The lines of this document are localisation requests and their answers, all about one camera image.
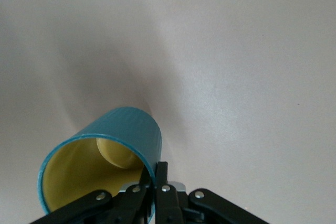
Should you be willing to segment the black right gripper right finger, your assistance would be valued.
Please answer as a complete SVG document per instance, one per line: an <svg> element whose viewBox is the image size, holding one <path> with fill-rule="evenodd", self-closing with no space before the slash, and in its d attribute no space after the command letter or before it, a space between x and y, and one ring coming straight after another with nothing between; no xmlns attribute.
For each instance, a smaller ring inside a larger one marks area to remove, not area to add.
<svg viewBox="0 0 336 224"><path fill-rule="evenodd" d="M155 172L156 223L266 223L220 195L199 188L187 194L184 184L169 182L168 163Z"/></svg>

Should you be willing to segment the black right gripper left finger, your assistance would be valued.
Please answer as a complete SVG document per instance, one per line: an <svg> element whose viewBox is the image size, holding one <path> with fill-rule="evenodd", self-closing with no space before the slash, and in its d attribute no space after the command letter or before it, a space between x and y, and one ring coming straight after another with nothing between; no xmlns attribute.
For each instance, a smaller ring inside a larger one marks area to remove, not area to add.
<svg viewBox="0 0 336 224"><path fill-rule="evenodd" d="M149 223L153 217L153 181L144 168L140 180L116 196L95 190L33 223Z"/></svg>

